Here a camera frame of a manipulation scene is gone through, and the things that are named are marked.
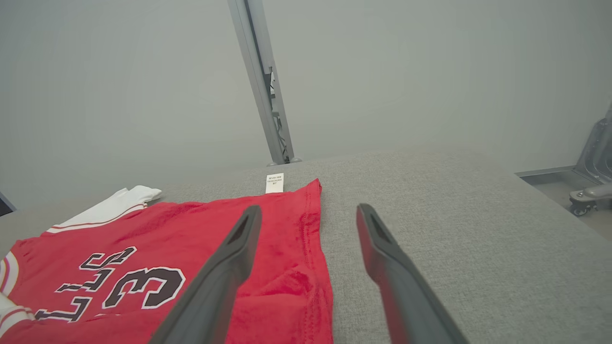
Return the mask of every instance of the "red fabric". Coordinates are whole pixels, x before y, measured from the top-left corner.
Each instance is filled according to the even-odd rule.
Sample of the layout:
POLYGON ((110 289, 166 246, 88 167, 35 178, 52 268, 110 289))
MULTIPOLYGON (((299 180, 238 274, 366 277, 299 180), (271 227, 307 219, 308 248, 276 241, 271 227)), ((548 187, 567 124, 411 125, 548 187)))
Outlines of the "red fabric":
POLYGON ((251 276, 238 290, 226 341, 331 343, 332 288, 319 241, 320 193, 315 180, 296 192, 210 203, 159 203, 104 226, 18 241, 12 253, 19 275, 9 299, 34 314, 74 312, 78 305, 70 303, 77 296, 91 301, 77 321, 20 321, 0 343, 146 343, 244 209, 253 204, 262 210, 258 249, 251 276), (65 283, 96 280, 99 270, 80 268, 93 253, 104 256, 95 256, 85 266, 100 264, 129 247, 136 250, 123 262, 103 268, 114 270, 96 290, 56 292, 65 283), (155 267, 184 275, 176 297, 142 309, 147 292, 153 291, 149 298, 154 299, 160 281, 150 280, 140 293, 128 293, 134 283, 127 283, 114 307, 102 307, 123 276, 155 267))

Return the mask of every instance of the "caster wheel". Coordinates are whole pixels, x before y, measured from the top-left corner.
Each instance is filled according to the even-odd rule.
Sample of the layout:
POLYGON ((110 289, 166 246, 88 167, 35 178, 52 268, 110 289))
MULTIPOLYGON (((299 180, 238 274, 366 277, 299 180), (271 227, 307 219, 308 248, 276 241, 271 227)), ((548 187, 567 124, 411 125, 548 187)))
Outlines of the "caster wheel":
POLYGON ((589 210, 591 210, 591 208, 579 207, 575 204, 572 204, 572 206, 570 207, 570 212, 576 216, 585 215, 589 212, 589 210))

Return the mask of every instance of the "gray wall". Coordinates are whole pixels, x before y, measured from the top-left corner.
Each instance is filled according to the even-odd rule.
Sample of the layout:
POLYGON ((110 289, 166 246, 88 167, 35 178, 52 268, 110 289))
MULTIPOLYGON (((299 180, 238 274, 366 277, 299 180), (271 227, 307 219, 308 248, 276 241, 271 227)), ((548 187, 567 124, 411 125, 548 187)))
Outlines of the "gray wall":
POLYGON ((607 0, 264 6, 304 159, 446 143, 513 172, 573 165, 612 100, 607 0))
POLYGON ((0 116, 18 209, 270 162, 225 1, 0 1, 0 116))

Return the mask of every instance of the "gray fabric surface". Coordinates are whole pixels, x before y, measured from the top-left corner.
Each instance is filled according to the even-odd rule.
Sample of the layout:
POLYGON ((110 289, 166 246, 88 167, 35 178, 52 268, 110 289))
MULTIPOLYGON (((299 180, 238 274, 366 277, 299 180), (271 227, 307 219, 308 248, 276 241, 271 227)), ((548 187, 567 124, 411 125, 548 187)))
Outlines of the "gray fabric surface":
MULTIPOLYGON (((389 341, 380 295, 361 257, 360 202, 377 210, 471 342, 612 338, 612 245, 469 151, 419 148, 260 168, 162 186, 162 201, 260 195, 265 176, 279 172, 285 172, 285 191, 315 178, 323 186, 321 246, 337 343, 389 341)), ((32 233, 17 222, 0 217, 2 251, 7 231, 32 233), (13 227, 4 228, 7 222, 13 227)))

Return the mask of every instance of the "black object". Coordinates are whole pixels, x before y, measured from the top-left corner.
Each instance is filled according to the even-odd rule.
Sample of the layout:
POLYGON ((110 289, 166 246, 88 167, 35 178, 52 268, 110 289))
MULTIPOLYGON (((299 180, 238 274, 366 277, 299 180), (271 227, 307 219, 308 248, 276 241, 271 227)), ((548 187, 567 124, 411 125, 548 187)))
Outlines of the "black object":
POLYGON ((380 288, 393 343, 467 343, 410 258, 369 204, 357 207, 365 270, 380 288))
POLYGON ((149 343, 224 343, 238 287, 251 274, 261 209, 244 211, 149 343))

